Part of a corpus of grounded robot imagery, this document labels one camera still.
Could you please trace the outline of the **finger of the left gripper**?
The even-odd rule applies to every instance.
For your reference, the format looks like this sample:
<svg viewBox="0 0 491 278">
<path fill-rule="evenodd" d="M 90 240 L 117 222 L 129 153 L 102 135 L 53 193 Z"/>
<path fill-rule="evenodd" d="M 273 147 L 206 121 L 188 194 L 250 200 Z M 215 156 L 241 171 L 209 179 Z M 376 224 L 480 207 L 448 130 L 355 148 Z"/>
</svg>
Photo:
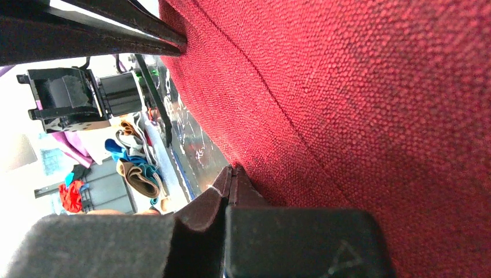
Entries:
<svg viewBox="0 0 491 278">
<path fill-rule="evenodd" d="M 104 54 L 178 57 L 176 46 L 104 21 L 88 23 L 51 13 L 1 13 L 1 65 Z"/>
<path fill-rule="evenodd" d="M 97 33 L 156 45 L 184 46 L 186 36 L 146 10 L 138 1 L 67 1 L 98 17 L 74 11 L 61 11 L 61 17 L 82 24 Z"/>
</svg>

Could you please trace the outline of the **red cloth napkin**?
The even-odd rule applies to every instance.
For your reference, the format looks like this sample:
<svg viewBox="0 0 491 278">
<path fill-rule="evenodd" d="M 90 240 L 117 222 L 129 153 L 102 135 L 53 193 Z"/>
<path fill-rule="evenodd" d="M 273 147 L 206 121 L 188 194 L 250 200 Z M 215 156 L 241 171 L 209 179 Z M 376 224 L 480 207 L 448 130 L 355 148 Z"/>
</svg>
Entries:
<svg viewBox="0 0 491 278">
<path fill-rule="evenodd" d="M 399 277 L 490 276 L 489 1 L 160 1 L 164 57 L 280 206 L 356 207 Z"/>
</svg>

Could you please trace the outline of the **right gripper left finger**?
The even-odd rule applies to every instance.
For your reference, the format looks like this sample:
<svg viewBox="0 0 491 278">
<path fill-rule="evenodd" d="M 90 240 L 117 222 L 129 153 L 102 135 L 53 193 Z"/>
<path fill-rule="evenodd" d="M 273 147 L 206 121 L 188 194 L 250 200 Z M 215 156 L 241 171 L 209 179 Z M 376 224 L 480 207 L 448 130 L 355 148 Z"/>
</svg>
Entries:
<svg viewBox="0 0 491 278">
<path fill-rule="evenodd" d="M 41 218 L 6 277 L 222 277 L 225 195 L 233 169 L 182 209 L 165 215 Z"/>
</svg>

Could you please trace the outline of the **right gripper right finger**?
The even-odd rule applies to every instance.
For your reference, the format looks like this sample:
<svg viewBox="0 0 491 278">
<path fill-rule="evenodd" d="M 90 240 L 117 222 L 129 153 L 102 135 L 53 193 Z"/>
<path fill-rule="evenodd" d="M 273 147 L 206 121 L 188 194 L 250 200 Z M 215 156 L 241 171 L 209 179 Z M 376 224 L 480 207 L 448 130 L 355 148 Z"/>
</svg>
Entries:
<svg viewBox="0 0 491 278">
<path fill-rule="evenodd" d="M 352 208 L 275 207 L 242 167 L 224 194 L 226 277 L 394 277 L 379 224 Z"/>
</svg>

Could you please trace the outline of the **pile of coloured cloths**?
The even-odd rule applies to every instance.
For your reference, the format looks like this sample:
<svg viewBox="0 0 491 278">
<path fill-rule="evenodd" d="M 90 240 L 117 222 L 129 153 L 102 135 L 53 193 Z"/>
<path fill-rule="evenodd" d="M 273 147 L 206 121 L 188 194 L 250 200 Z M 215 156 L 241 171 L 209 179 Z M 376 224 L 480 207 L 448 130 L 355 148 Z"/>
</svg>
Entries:
<svg viewBox="0 0 491 278">
<path fill-rule="evenodd" d="M 144 120 L 140 114 L 133 120 L 122 120 L 115 139 L 105 141 L 105 149 L 116 162 L 116 172 L 127 185 L 149 198 L 151 206 L 160 202 L 160 211 L 171 211 L 170 195 L 164 188 L 164 180 L 157 170 L 157 158 L 152 144 L 144 131 Z M 74 166 L 64 183 L 58 186 L 63 208 L 70 213 L 83 210 L 82 193 L 90 185 L 83 181 L 92 170 L 91 161 Z"/>
</svg>

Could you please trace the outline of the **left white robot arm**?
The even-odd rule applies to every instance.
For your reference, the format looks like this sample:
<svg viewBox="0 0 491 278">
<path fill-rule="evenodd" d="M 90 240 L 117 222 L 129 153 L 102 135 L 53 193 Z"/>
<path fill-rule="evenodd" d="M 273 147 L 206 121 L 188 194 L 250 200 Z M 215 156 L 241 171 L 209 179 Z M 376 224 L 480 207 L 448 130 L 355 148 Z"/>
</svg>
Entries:
<svg viewBox="0 0 491 278">
<path fill-rule="evenodd" d="M 147 89 L 159 112 L 146 54 L 178 57 L 186 36 L 147 11 L 138 1 L 72 1 L 77 11 L 55 8 L 50 1 L 1 2 L 1 67 L 64 58 L 131 53 L 137 71 L 96 78 L 83 65 L 29 69 L 17 76 L 30 87 L 32 120 L 46 133 L 99 129 L 110 118 L 141 109 Z"/>
</svg>

